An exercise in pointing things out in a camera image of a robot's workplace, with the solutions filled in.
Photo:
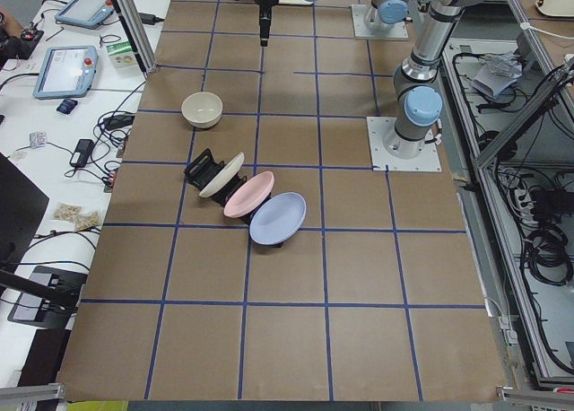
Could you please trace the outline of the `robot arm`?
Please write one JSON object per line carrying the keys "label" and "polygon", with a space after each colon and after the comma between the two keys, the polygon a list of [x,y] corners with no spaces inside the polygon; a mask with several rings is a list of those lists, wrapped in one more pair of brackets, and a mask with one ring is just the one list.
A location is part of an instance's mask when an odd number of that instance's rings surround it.
{"label": "robot arm", "polygon": [[406,160],[419,155],[429,129],[439,119],[443,101],[431,84],[436,79],[440,57],[450,35],[465,8],[484,0],[427,1],[430,6],[421,33],[410,56],[394,74],[398,114],[394,129],[383,139],[391,155]]}
{"label": "robot arm", "polygon": [[363,16],[367,37],[373,39],[406,39],[404,20],[408,15],[403,0],[371,0]]}

